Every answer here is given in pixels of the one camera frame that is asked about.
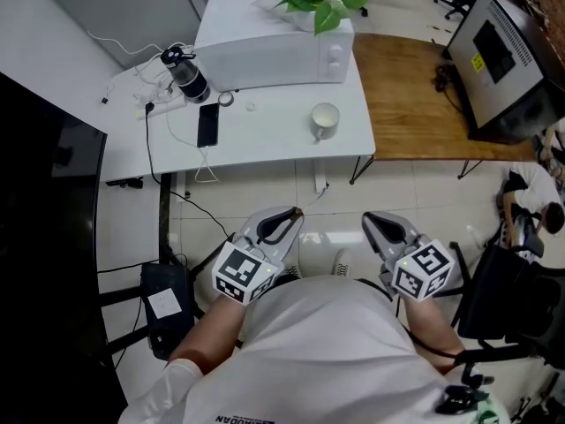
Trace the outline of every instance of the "white table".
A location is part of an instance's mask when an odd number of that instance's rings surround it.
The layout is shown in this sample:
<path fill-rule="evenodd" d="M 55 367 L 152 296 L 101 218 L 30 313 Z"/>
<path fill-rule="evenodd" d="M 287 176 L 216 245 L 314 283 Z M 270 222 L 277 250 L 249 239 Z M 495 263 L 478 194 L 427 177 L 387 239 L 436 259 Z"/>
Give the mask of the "white table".
<path fill-rule="evenodd" d="M 162 70 L 164 66 L 155 60 L 143 76 L 151 79 Z M 99 122 L 99 128 L 108 134 L 101 181 L 150 174 L 145 122 L 136 117 L 138 109 L 132 97 L 140 93 L 143 83 L 134 75 L 133 69 L 118 74 L 113 83 L 109 102 L 102 106 Z M 141 89 L 142 94 L 149 91 L 149 86 Z M 242 89 L 233 95 L 235 101 L 231 106 L 220 107 L 218 145 L 210 147 L 207 154 L 207 162 L 212 168 L 374 153 L 371 121 L 353 55 L 344 83 Z M 212 88 L 204 104 L 217 102 L 217 97 L 218 93 Z M 246 109 L 248 102 L 255 104 L 255 111 Z M 312 108 L 320 102 L 333 103 L 340 111 L 340 122 L 332 139 L 316 144 L 309 122 Z M 199 105 L 188 103 L 183 108 L 170 110 L 168 117 L 178 138 L 196 144 Z M 196 148 L 171 136 L 165 114 L 149 116 L 149 143 L 155 174 L 196 170 L 202 163 Z M 314 164 L 317 189 L 321 191 L 325 186 L 323 163 Z"/>

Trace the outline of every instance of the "shoe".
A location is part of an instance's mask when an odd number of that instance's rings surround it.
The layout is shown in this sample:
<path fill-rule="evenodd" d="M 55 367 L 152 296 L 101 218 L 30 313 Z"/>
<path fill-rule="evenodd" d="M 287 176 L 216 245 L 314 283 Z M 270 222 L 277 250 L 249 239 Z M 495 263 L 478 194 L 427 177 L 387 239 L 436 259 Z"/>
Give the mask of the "shoe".
<path fill-rule="evenodd" d="M 287 267 L 281 276 L 285 275 L 292 275 L 296 279 L 302 279 L 302 272 L 300 271 L 300 267 L 298 265 L 291 265 L 290 267 Z"/>
<path fill-rule="evenodd" d="M 348 249 L 342 249 L 335 255 L 334 261 L 334 271 L 332 272 L 334 276 L 344 276 L 349 278 L 351 276 L 351 251 Z"/>

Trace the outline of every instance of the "ventilation grille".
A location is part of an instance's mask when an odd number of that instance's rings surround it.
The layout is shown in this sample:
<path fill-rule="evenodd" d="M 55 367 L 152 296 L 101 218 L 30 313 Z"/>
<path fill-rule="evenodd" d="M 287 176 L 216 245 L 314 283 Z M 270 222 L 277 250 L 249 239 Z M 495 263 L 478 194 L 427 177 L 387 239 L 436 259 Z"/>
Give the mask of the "ventilation grille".
<path fill-rule="evenodd" d="M 494 19 L 498 22 L 499 27 L 502 29 L 508 40 L 514 47 L 518 57 L 524 66 L 531 63 L 532 58 L 530 51 L 516 32 L 506 15 L 501 11 L 495 2 L 490 2 L 488 5 L 489 12 L 493 15 Z"/>

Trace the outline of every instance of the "smartphone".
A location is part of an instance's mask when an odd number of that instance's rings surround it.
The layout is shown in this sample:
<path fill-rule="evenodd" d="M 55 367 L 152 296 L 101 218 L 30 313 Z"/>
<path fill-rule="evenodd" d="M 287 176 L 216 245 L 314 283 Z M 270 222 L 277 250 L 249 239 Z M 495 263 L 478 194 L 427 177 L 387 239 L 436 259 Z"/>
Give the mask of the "smartphone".
<path fill-rule="evenodd" d="M 198 140 L 196 146 L 215 146 L 218 144 L 218 114 L 219 103 L 200 105 L 200 117 L 198 119 Z"/>

